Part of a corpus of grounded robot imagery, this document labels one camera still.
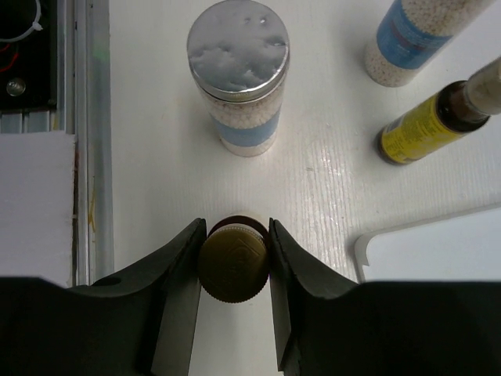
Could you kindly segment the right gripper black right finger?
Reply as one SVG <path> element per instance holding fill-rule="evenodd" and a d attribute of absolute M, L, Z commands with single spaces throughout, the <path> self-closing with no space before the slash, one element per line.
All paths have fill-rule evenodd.
<path fill-rule="evenodd" d="M 285 375 L 497 375 L 497 282 L 357 284 L 269 222 L 272 315 Z"/>

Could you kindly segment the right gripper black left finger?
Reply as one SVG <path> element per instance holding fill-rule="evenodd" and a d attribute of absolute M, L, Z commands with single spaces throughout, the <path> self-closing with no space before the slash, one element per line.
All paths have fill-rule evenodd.
<path fill-rule="evenodd" d="M 207 234 L 196 219 L 169 243 L 94 284 L 1 280 L 4 375 L 186 375 Z"/>

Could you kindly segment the yellow bottle front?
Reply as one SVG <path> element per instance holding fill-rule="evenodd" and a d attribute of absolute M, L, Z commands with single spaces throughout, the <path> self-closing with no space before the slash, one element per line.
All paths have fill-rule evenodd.
<path fill-rule="evenodd" d="M 217 222 L 197 259 L 204 290 L 226 303 L 257 295 L 269 277 L 269 231 L 255 215 L 237 213 Z"/>

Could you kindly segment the yellow bottle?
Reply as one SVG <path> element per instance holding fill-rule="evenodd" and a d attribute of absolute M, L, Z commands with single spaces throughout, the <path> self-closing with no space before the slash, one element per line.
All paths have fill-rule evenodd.
<path fill-rule="evenodd" d="M 257 295 L 269 277 L 269 231 L 255 215 L 237 213 L 217 222 L 197 259 L 204 290 L 226 303 Z"/>
<path fill-rule="evenodd" d="M 380 156 L 408 165 L 483 127 L 500 114 L 500 59 L 454 81 L 377 135 Z"/>

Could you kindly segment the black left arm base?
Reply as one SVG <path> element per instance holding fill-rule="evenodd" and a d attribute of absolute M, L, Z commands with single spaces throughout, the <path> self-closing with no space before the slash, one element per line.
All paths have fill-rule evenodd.
<path fill-rule="evenodd" d="M 1 2 L 1 111 L 57 104 L 57 2 Z"/>

